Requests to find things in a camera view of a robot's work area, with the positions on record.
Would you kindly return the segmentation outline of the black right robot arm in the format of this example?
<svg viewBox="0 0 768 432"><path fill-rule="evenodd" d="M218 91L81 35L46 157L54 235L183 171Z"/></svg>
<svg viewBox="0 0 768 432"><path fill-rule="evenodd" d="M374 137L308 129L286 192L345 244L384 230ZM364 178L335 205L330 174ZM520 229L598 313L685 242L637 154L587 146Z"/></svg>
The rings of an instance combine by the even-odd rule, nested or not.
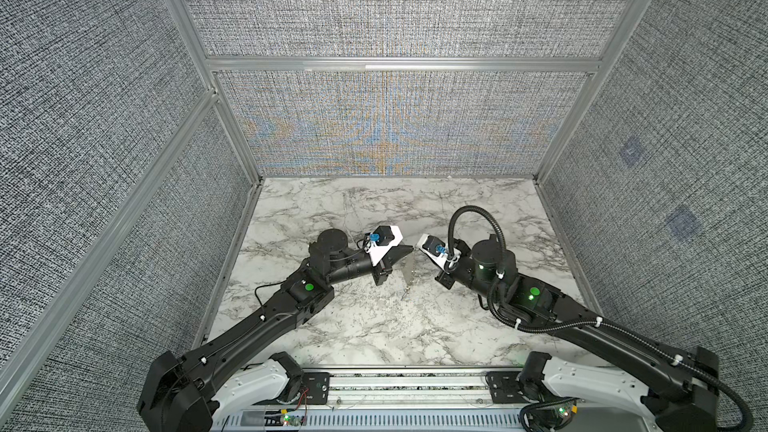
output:
<svg viewBox="0 0 768 432"><path fill-rule="evenodd" d="M502 250L496 236L473 247L461 240L454 245L450 249L429 236L418 248L437 266L441 285L461 284L475 292L506 326L567 341L607 363L582 366L551 353L530 353L517 376L520 392L532 403L521 414L528 427L543 426L582 399L632 413L662 431L717 430L724 389L716 355L644 337L557 287L520 273L515 255Z"/></svg>

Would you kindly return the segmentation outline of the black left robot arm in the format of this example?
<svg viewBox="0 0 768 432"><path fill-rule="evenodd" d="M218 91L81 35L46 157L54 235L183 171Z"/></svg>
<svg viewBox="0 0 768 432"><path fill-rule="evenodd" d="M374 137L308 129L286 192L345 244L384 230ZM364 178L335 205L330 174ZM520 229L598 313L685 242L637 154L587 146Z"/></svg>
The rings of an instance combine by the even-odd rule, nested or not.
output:
<svg viewBox="0 0 768 432"><path fill-rule="evenodd" d="M249 361L328 305L334 284L370 275L380 285L413 250L396 226L377 227L359 249L340 229L321 232L297 270L255 312L196 349L181 356L166 351L152 362L137 403L147 429L208 431L251 404L299 397L303 370L289 354L276 353L253 368Z"/></svg>

